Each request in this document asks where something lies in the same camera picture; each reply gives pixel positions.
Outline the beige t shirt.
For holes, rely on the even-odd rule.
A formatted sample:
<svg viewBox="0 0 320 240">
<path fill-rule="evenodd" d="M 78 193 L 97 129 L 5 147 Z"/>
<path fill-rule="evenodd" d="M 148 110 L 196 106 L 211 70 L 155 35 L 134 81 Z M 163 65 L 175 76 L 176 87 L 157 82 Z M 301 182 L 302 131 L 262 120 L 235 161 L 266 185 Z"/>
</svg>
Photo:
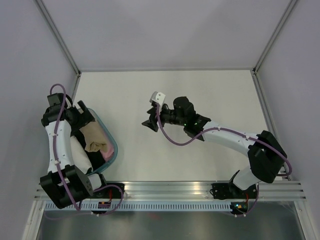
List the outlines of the beige t shirt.
<svg viewBox="0 0 320 240">
<path fill-rule="evenodd" d="M 106 135 L 97 121 L 91 121 L 83 126 L 80 128 L 80 132 L 84 135 L 86 151 L 98 152 L 107 150 L 109 144 Z"/>
</svg>

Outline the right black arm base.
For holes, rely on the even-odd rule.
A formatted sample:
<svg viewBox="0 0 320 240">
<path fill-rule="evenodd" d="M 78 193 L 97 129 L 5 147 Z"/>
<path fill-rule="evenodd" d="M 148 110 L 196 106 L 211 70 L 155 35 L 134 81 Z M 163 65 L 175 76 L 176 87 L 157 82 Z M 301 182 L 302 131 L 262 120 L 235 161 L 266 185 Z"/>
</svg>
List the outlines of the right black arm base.
<svg viewBox="0 0 320 240">
<path fill-rule="evenodd" d="M 258 195 L 255 185 L 246 190 L 241 190 L 234 184 L 222 182 L 213 183 L 209 192 L 216 200 L 253 200 Z"/>
</svg>

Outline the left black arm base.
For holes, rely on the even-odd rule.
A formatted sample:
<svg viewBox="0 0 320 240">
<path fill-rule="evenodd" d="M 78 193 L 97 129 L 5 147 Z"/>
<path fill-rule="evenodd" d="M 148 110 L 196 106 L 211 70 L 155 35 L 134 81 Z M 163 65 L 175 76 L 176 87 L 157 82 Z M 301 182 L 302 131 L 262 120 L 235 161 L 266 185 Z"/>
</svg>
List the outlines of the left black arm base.
<svg viewBox="0 0 320 240">
<path fill-rule="evenodd" d="M 107 185 L 115 185 L 118 186 L 122 193 L 125 193 L 125 184 L 124 183 L 107 183 Z M 118 190 L 117 187 L 108 187 L 103 190 L 100 190 L 98 192 L 95 192 L 93 196 L 89 196 L 89 199 L 120 199 L 121 198 L 121 192 Z"/>
</svg>

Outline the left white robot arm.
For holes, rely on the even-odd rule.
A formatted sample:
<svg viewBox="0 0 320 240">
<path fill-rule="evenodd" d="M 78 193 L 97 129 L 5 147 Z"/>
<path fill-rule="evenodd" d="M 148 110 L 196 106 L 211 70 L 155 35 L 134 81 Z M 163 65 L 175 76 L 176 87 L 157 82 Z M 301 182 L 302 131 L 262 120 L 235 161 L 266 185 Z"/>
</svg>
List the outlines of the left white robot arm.
<svg viewBox="0 0 320 240">
<path fill-rule="evenodd" d="M 41 124 L 48 135 L 50 158 L 47 175 L 40 178 L 42 189 L 58 209 L 76 205 L 93 195 L 106 197 L 109 185 L 102 175 L 82 171 L 72 153 L 79 144 L 75 134 L 94 121 L 93 115 L 82 101 L 79 101 L 80 108 L 68 106 L 70 97 L 64 93 L 51 93 L 47 99 L 49 107 Z"/>
</svg>

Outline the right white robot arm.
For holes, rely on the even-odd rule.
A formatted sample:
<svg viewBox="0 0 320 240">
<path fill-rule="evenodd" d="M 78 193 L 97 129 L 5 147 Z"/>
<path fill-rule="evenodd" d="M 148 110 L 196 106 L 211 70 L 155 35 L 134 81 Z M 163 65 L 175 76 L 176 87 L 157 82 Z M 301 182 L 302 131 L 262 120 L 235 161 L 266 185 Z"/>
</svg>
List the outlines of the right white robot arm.
<svg viewBox="0 0 320 240">
<path fill-rule="evenodd" d="M 176 146 L 183 147 L 200 140 L 222 145 L 248 158 L 249 165 L 238 170 L 229 181 L 231 196 L 239 198 L 248 188 L 261 182 L 273 183 L 276 177 L 283 176 L 280 170 L 284 166 L 292 172 L 287 154 L 271 132 L 247 133 L 225 127 L 198 114 L 186 96 L 175 98 L 170 109 L 165 97 L 161 92 L 152 95 L 151 109 L 147 111 L 149 118 L 142 123 L 143 126 L 154 132 L 161 131 Z M 184 143 L 174 141 L 164 130 L 166 124 L 181 126 L 190 140 Z"/>
</svg>

